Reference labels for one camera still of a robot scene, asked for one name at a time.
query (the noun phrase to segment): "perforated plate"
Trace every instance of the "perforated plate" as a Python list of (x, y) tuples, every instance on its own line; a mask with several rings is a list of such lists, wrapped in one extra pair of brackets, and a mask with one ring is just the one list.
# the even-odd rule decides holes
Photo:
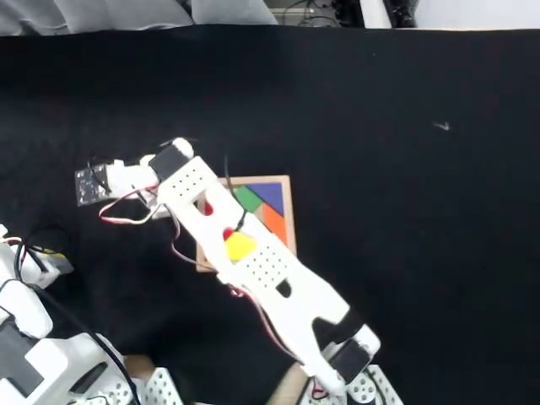
[[(387, 405), (403, 405), (402, 400), (396, 394), (390, 381), (386, 378), (381, 371), (381, 367), (378, 365), (368, 366), (373, 379), (376, 381), (377, 386), (385, 396)], [(303, 397), (298, 402), (298, 405), (352, 405), (355, 403), (360, 404), (375, 404), (384, 405), (384, 401), (381, 400), (381, 395), (377, 391), (374, 381), (367, 373), (360, 373), (349, 385), (347, 385), (348, 394), (353, 401), (347, 401), (346, 398), (339, 397), (326, 397), (323, 399), (314, 399), (311, 397), (311, 390), (313, 389), (313, 379), (308, 383)]]
[(365, 373), (358, 374), (347, 386), (347, 391), (357, 403), (372, 403), (377, 395), (375, 383)]
[(159, 187), (159, 194), (169, 201), (173, 198), (180, 205), (193, 203), (217, 178), (204, 160), (197, 156), (164, 181)]
[[(382, 372), (381, 367), (378, 365), (369, 365), (368, 370), (375, 379), (377, 386), (383, 393), (386, 399), (387, 405), (403, 405), (401, 398), (397, 395), (390, 384), (390, 381), (386, 378), (385, 374)], [(380, 396), (377, 395), (377, 405), (383, 405), (383, 401)]]
[(257, 284), (264, 289), (275, 289), (289, 272), (286, 259), (268, 245), (257, 246), (248, 257), (236, 264), (236, 268), (251, 279), (251, 287)]
[(131, 389), (125, 381), (118, 381), (114, 386), (107, 387), (104, 391), (107, 401), (111, 405), (128, 405), (133, 399)]
[(184, 405), (167, 369), (155, 369), (146, 385), (143, 405)]

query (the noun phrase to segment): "hole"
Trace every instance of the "hole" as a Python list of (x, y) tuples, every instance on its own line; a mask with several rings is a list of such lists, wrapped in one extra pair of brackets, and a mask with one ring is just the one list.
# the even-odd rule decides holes
[(287, 281), (287, 279), (285, 279), (284, 281), (282, 281), (281, 283), (278, 284), (278, 286), (276, 287), (276, 290), (284, 297), (284, 298), (288, 298), (290, 297), (291, 295), (291, 288), (290, 288), (290, 284), (289, 282)]

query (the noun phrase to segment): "black cable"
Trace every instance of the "black cable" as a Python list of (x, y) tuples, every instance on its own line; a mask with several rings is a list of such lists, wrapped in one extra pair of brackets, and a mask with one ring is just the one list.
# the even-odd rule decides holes
[(242, 206), (240, 201), (238, 201), (238, 197), (235, 194), (235, 189), (233, 188), (233, 182), (230, 180), (229, 176), (229, 158), (227, 158), (227, 155), (225, 155), (224, 159), (224, 175), (225, 180), (227, 181), (227, 187), (229, 188), (230, 194), (233, 196), (233, 198), (236, 200), (237, 203), (240, 204), (240, 206), (244, 209), (244, 212), (242, 213), (242, 216), (240, 217), (240, 220), (238, 221), (238, 224), (236, 225), (235, 232), (238, 232), (242, 226), (244, 226), (244, 221), (246, 220), (247, 215), (247, 209)]
[(287, 6), (285, 8), (285, 10), (283, 11), (283, 15), (281, 16), (281, 25), (285, 25), (285, 18), (287, 17), (287, 12), (294, 6), (298, 6), (302, 3), (305, 3), (307, 0), (299, 0), (298, 2), (294, 2), (292, 4), (290, 4), (289, 6)]
[(72, 314), (68, 309), (66, 309), (62, 304), (60, 304), (58, 301), (56, 301), (52, 295), (47, 293), (44, 289), (40, 288), (37, 285), (32, 284), (26, 284), (29, 288), (33, 289), (36, 294), (38, 294), (43, 300), (47, 301), (51, 306), (53, 306), (66, 320), (68, 320), (72, 325), (74, 325), (76, 328), (81, 330), (82, 332), (88, 334), (92, 340), (96, 342), (100, 348), (103, 349), (105, 353), (111, 358), (112, 362), (118, 367), (121, 374), (126, 379), (127, 384), (129, 385), (129, 388), (133, 394), (133, 401), (135, 402), (135, 405), (141, 405), (141, 402), (138, 399), (137, 395), (137, 388), (135, 387), (135, 384), (133, 383), (131, 377), (129, 376), (129, 373), (127, 373), (126, 367), (122, 362), (116, 357), (116, 355), (112, 352), (111, 348), (107, 346), (107, 344), (99, 337), (95, 332), (92, 332), (89, 327), (84, 325), (77, 317)]
[(95, 173), (95, 170), (94, 170), (94, 166), (92, 165), (92, 161), (94, 159), (88, 159), (86, 161), (86, 166), (88, 167), (88, 170), (90, 170), (90, 175), (92, 176), (92, 180), (94, 180), (99, 186), (102, 186), (105, 191), (107, 192), (107, 194), (111, 194), (111, 189), (109, 188), (109, 186), (107, 186), (99, 177), (98, 175)]
[(381, 387), (379, 386), (379, 384), (377, 383), (375, 377), (373, 376), (373, 374), (371, 373), (370, 369), (369, 368), (365, 368), (365, 373), (368, 375), (368, 377), (370, 378), (371, 381), (373, 381), (373, 384), (375, 384), (375, 389), (377, 390), (377, 392), (379, 393), (379, 395), (381, 396), (381, 401), (382, 401), (382, 405), (387, 405), (386, 404), (386, 397), (385, 395), (382, 393), (382, 390), (381, 390)]
[(305, 17), (304, 19), (302, 19), (299, 23), (298, 23), (298, 26), (301, 26), (305, 23), (305, 21), (309, 21), (309, 20), (312, 20), (312, 19), (328, 19), (330, 21), (333, 22), (334, 26), (335, 27), (338, 27), (339, 24), (338, 22), (336, 21), (336, 19), (333, 19), (332, 17), (327, 17), (326, 15), (314, 15), (312, 17)]

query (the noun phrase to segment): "yellow tangram piece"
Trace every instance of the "yellow tangram piece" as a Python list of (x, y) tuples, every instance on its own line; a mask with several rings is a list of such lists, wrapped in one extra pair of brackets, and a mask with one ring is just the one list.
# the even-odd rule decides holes
[(229, 259), (232, 262), (238, 262), (249, 255), (255, 249), (257, 243), (249, 236), (240, 232), (233, 232), (225, 241), (225, 246), (229, 253)]

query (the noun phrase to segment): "black tablecloth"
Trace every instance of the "black tablecloth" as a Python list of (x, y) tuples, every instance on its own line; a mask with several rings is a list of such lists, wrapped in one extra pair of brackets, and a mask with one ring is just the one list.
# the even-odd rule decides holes
[[(151, 354), (198, 400), (263, 403), (290, 362), (250, 305), (170, 254), (169, 221), (115, 227), (76, 207), (88, 157), (195, 139), (219, 174), (227, 153), (232, 176), (291, 176), (300, 259), (365, 315), (405, 403), (535, 403), (539, 41), (211, 26), (1, 39), (0, 219), (72, 233), (77, 272), (51, 292), (123, 353)], [(57, 336), (76, 332), (53, 315)]]

